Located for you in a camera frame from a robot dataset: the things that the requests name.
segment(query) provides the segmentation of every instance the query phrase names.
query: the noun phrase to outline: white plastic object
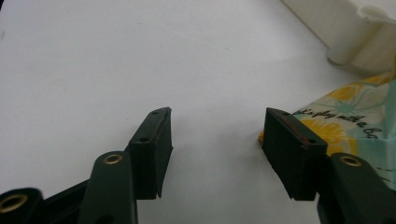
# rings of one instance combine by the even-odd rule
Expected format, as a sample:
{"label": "white plastic object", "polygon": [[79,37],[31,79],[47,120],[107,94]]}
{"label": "white plastic object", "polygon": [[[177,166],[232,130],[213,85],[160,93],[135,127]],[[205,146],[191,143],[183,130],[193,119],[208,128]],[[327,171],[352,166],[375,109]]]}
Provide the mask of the white plastic object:
{"label": "white plastic object", "polygon": [[329,48],[337,65],[389,70],[396,56],[395,0],[282,0]]}

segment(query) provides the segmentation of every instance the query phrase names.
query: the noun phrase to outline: rectangular plastic tab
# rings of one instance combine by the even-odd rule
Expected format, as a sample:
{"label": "rectangular plastic tab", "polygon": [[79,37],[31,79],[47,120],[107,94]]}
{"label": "rectangular plastic tab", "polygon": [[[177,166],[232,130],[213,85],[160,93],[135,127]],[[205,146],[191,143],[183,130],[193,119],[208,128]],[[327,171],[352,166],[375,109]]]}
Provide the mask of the rectangular plastic tab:
{"label": "rectangular plastic tab", "polygon": [[313,201],[317,166],[327,143],[287,112],[267,108],[262,150],[289,196]]}

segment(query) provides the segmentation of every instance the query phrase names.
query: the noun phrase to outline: small hole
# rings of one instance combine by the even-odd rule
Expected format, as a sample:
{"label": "small hole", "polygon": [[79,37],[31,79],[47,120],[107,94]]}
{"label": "small hole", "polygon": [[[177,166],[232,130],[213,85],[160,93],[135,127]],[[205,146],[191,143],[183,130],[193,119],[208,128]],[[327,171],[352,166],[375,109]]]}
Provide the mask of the small hole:
{"label": "small hole", "polygon": [[148,139],[148,138],[146,138],[146,137],[143,137],[143,138],[140,138],[140,139],[139,139],[139,141],[140,141],[140,142],[148,142],[148,141],[149,141],[149,139]]}
{"label": "small hole", "polygon": [[121,160],[122,160],[122,156],[121,155],[114,154],[114,155],[110,155],[110,156],[106,157],[103,160],[103,162],[105,164],[111,165],[111,164],[118,163]]}
{"label": "small hole", "polygon": [[27,195],[25,194],[14,194],[6,197],[0,202],[0,213],[7,213],[14,211],[21,207],[27,201]]}
{"label": "small hole", "polygon": [[111,215],[104,215],[96,219],[95,224],[111,224],[114,222],[114,217]]}
{"label": "small hole", "polygon": [[361,162],[356,160],[355,158],[344,156],[340,158],[341,162],[350,166],[361,166]]}

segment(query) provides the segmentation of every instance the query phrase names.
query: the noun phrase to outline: white table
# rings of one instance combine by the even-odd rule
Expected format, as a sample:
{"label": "white table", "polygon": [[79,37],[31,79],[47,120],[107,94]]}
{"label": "white table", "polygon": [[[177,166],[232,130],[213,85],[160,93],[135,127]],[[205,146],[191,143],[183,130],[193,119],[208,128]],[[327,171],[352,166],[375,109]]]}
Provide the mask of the white table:
{"label": "white table", "polygon": [[280,1],[6,0],[0,13],[0,192],[45,198],[124,150],[170,106],[163,197],[139,223],[318,223],[288,198],[257,135],[265,108],[289,112],[362,76]]}

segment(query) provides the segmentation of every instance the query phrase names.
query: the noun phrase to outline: brass insert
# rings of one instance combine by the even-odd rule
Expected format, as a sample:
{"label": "brass insert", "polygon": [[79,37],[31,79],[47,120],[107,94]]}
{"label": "brass insert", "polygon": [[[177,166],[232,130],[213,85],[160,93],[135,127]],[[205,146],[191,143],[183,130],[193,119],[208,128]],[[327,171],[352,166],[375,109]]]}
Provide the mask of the brass insert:
{"label": "brass insert", "polygon": [[113,154],[113,155],[107,156],[107,157],[103,160],[103,162],[104,162],[105,164],[112,165],[112,164],[118,163],[118,162],[121,161],[121,160],[122,160],[122,156],[121,156],[121,155]]}
{"label": "brass insert", "polygon": [[27,202],[26,194],[13,194],[6,197],[3,201],[0,202],[0,213],[7,213],[14,211],[15,209],[21,207],[24,203]]}
{"label": "brass insert", "polygon": [[345,163],[346,165],[350,166],[361,166],[361,162],[356,160],[353,157],[343,156],[340,158],[341,162]]}

